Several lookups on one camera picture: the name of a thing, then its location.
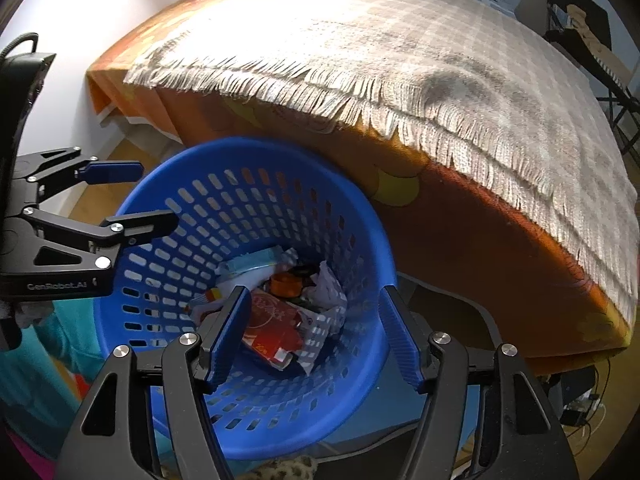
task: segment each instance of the blanket fringe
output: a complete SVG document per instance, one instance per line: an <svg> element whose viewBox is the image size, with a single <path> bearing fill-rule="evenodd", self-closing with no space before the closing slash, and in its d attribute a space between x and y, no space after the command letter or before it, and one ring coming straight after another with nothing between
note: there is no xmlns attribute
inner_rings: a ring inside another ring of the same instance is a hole
<svg viewBox="0 0 640 480"><path fill-rule="evenodd" d="M574 228L582 223L579 207L570 203L563 189L553 188L543 168L534 167L524 150L513 149L499 134L455 107L428 103L420 87L379 76L358 76L331 66L310 66L308 60L228 56L201 59L189 66L174 60L160 68L150 68L150 61L139 59L124 82L255 98L351 126L362 118L365 126L372 126L386 138L398 131L405 146L455 168L543 228L633 326L638 297L636 269L623 261L615 244L606 239L606 232L598 227L581 237Z"/></svg>

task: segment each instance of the orange bedspread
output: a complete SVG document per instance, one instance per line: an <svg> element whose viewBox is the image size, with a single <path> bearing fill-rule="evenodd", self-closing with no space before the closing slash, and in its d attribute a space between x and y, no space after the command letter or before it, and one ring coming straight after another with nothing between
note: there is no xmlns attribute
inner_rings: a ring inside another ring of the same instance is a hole
<svg viewBox="0 0 640 480"><path fill-rule="evenodd" d="M373 130L317 121L282 107L122 83L135 57L153 41L216 1L181 0L96 60L88 70L96 113L115 107L187 146L232 135L276 137L321 154L370 197L398 270L484 306L538 374L582 367L628 345L632 329L549 234L424 153Z"/></svg>

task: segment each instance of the orange object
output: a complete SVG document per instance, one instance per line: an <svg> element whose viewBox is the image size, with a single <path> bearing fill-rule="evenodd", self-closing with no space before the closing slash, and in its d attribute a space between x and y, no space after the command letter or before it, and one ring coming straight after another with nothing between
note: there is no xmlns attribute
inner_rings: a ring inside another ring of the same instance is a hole
<svg viewBox="0 0 640 480"><path fill-rule="evenodd" d="M279 298L297 298L302 293L302 278L278 272L271 277L269 292Z"/></svg>

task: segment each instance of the wooden floor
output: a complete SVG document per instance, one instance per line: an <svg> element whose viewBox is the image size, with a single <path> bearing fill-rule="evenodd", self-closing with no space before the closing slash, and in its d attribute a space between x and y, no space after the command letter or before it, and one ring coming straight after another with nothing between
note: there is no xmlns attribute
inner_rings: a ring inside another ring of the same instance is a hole
<svg viewBox="0 0 640 480"><path fill-rule="evenodd" d="M144 165L145 171L149 172L162 160L180 150L180 147L171 144L173 141L168 143L167 139L159 134L152 136L147 132L132 140L135 144L131 140L123 140L111 154L110 159L139 160ZM90 186L82 194L70 218L98 224L106 216L111 216L117 211L133 187L133 184ZM636 334L639 332L640 326L636 329ZM600 375L598 392L602 393L607 379L607 363L600 363L598 371ZM582 449L586 442L586 438L582 437L582 430L570 437L574 453L580 452L576 462L582 479L589 478L599 468L640 406L640 339L637 336L633 339L630 348L611 360L609 384L604 393L603 403L606 407L606 416L602 420L605 414L604 408L594 414L591 426L596 431L587 446Z"/></svg>

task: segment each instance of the pink fabric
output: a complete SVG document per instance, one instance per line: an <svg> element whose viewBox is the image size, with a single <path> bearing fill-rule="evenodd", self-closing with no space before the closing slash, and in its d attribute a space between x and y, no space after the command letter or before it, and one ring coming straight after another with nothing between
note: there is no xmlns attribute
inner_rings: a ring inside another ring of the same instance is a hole
<svg viewBox="0 0 640 480"><path fill-rule="evenodd" d="M42 478L42 480L53 480L53 473L56 469L55 462L48 460L37 454L31 447L19 436L8 432L9 437L13 441L15 447L23 458L29 463L33 470Z"/></svg>

